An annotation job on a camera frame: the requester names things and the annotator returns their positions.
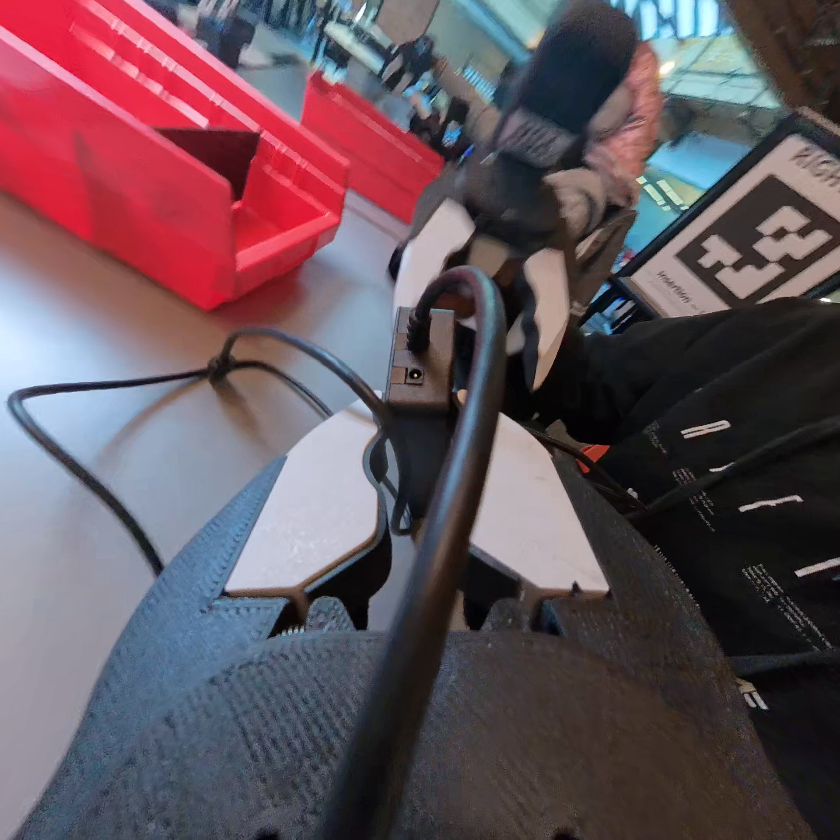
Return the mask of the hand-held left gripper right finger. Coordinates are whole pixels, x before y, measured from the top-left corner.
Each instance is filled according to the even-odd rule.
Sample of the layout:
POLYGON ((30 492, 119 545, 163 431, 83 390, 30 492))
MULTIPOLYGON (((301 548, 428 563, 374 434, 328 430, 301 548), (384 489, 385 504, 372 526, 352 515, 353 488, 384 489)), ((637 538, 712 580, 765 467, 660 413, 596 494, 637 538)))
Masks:
POLYGON ((555 598, 610 591, 550 452, 499 415, 463 573, 465 624, 480 627, 504 600, 533 615, 555 598))

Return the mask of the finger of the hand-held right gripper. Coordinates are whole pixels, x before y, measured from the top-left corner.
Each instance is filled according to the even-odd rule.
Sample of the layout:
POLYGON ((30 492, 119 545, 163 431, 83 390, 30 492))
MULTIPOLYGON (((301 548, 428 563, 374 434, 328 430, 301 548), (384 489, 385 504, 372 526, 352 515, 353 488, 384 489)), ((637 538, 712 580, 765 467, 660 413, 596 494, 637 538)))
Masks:
POLYGON ((460 203, 444 200, 438 205, 405 246, 393 292, 393 315, 417 305, 450 259, 469 249, 475 232, 475 222, 460 203))
POLYGON ((571 318, 564 253, 538 251, 526 258, 511 295, 516 314, 507 333, 507 354, 520 357, 524 383, 536 392, 553 368, 571 318))

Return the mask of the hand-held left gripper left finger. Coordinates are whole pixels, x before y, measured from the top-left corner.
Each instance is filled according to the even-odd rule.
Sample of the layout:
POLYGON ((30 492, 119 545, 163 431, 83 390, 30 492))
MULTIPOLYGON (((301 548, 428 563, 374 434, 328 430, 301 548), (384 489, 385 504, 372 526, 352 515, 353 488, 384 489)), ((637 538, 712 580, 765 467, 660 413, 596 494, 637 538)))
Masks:
POLYGON ((356 401, 314 428, 283 461, 224 593, 287 600, 304 618, 322 596, 358 629, 392 570, 384 493, 371 470, 379 429, 356 401))

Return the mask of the black usb hub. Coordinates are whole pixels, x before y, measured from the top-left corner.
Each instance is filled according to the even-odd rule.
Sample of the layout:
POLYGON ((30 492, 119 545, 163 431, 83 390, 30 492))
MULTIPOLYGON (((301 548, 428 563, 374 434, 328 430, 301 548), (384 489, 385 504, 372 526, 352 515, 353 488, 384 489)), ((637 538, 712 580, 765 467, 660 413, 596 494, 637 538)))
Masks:
POLYGON ((406 307, 396 310, 385 403, 404 442, 408 478, 401 479, 400 489, 416 521, 427 513, 455 430, 456 321, 452 311, 433 309, 429 345, 414 353, 407 341, 411 312, 406 307))

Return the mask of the red plastic bin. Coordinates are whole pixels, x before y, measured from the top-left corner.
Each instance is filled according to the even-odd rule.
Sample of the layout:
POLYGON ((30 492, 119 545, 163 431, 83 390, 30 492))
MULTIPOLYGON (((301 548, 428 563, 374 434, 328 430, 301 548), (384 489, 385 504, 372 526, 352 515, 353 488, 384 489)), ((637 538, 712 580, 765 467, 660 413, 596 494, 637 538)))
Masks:
POLYGON ((2 191, 211 311, 334 239, 348 162, 145 2, 2 2, 2 191), (156 128, 260 132, 243 197, 156 128))

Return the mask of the person's right forearm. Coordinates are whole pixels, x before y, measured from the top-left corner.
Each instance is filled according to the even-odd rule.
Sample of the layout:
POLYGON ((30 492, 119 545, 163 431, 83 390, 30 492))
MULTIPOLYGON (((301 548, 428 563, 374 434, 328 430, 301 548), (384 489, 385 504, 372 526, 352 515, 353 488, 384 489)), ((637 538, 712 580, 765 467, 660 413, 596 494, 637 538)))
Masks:
POLYGON ((521 362, 509 363, 504 411, 519 421, 560 421, 583 443, 613 444, 709 381, 707 339, 727 315, 658 319, 618 335, 570 328, 539 388, 525 385, 521 362))

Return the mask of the red ribbed bin white label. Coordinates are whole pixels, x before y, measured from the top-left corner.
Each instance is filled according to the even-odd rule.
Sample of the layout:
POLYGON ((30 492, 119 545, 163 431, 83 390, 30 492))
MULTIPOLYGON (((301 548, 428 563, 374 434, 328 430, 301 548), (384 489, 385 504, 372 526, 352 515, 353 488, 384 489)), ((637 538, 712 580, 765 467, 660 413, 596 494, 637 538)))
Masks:
POLYGON ((351 191, 405 224, 445 166, 441 155, 416 135, 351 88, 327 81, 319 70, 308 78, 301 125, 348 162, 351 191))

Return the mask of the whiteboard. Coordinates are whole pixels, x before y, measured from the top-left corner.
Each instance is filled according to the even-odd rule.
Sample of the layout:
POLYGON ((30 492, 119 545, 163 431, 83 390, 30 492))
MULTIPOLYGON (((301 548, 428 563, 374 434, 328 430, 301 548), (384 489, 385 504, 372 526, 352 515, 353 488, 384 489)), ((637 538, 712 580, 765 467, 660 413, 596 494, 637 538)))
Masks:
POLYGON ((396 46, 424 35, 439 1, 381 1, 374 24, 396 46))

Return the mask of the printed marker board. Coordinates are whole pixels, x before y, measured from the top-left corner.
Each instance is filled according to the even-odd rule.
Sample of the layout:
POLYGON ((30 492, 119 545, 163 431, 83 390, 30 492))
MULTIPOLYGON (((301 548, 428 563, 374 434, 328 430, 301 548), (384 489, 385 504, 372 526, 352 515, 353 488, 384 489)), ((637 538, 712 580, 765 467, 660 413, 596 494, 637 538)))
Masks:
POLYGON ((799 108, 616 273, 655 317, 838 292, 839 127, 799 108))

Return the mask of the black bin divider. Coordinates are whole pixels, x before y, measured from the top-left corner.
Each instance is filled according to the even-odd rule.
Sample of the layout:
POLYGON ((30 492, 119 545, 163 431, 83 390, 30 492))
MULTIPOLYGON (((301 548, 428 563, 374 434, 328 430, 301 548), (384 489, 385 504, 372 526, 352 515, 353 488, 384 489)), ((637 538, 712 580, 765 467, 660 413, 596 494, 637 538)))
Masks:
POLYGON ((155 131, 221 175, 231 186, 234 203, 242 199, 260 132, 226 128, 156 128, 155 131))

